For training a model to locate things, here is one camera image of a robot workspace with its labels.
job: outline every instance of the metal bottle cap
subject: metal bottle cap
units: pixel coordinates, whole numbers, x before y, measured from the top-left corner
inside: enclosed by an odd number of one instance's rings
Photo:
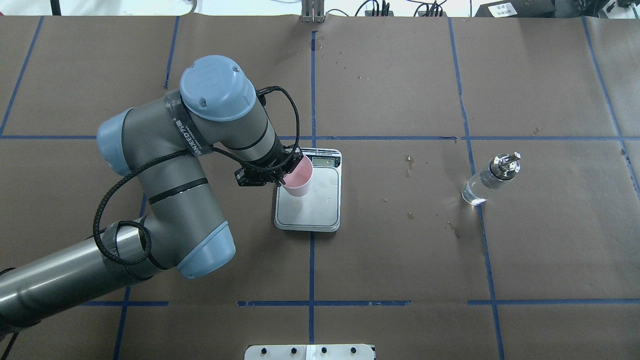
[[[520,172],[521,159],[519,152],[514,152],[513,155],[500,154],[489,164],[489,169],[498,179],[511,180]]]

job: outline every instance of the gray tabletop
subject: gray tabletop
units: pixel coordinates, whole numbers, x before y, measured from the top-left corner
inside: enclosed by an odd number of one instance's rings
[[[640,356],[637,21],[0,17],[0,33],[2,268],[90,235],[118,181],[98,126],[207,54],[286,88],[303,146],[344,155],[332,234],[278,230],[273,185],[239,188],[238,164],[202,158],[235,258],[46,319],[12,359],[241,359],[291,343],[371,343],[379,359]],[[290,142],[286,99],[267,110]],[[465,181],[513,151],[521,174],[466,204]],[[146,211],[132,182],[103,224]]]

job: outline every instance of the clear liquid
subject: clear liquid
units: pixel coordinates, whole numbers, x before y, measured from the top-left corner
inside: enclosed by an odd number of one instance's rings
[[[476,206],[485,202],[505,183],[495,177],[489,169],[473,175],[462,189],[462,198]]]

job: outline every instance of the white label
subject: white label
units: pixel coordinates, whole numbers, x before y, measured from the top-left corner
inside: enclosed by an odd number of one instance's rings
[[[518,14],[511,3],[489,6],[489,11],[493,17],[505,17]]]

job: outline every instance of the light blue joint cap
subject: light blue joint cap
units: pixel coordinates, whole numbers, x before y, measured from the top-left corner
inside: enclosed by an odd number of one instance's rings
[[[236,254],[236,245],[225,221],[178,264],[183,277],[195,279],[226,264]]]
[[[235,61],[222,55],[197,59],[180,78],[182,101],[199,117],[232,121],[255,105],[255,88]]]
[[[124,150],[122,149],[122,126],[124,125],[124,118],[131,110],[133,108],[103,122],[98,128],[98,135],[96,136],[98,150],[102,158],[120,176],[131,174],[131,169],[127,165],[127,160],[124,158]]]

